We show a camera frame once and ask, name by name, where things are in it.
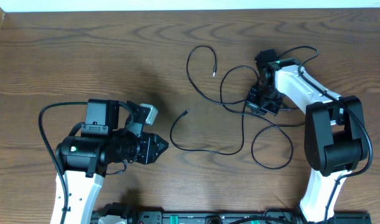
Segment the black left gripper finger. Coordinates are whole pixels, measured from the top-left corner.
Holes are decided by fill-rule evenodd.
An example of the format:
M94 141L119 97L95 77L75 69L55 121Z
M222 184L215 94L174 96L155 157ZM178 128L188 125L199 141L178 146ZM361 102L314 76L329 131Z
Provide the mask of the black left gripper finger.
M162 148L162 149L154 149L153 152L153 163L156 162L156 160L167 150L167 148Z
M165 151L169 148L169 143L157 134L154 136L154 141L158 151Z

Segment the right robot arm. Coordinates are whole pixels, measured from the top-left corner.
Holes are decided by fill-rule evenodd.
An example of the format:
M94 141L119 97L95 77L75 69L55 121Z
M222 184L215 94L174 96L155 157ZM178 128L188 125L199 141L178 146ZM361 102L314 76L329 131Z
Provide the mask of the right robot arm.
M297 220L330 223L344 181L372 164L361 101L329 90L307 73L304 63L273 49L259 52L255 63L261 77L246 98L251 113L276 115L286 96L305 115L304 151L311 172Z

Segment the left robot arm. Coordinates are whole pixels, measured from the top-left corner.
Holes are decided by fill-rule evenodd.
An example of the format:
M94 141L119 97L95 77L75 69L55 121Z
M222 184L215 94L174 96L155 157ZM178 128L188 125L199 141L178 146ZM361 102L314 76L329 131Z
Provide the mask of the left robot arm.
M56 165L56 194L52 223L137 223L138 217L117 204L101 215L93 213L108 165L154 163L169 147L167 141L143 130L152 125L158 110L131 101L90 99L84 122L72 128L58 144L52 159Z

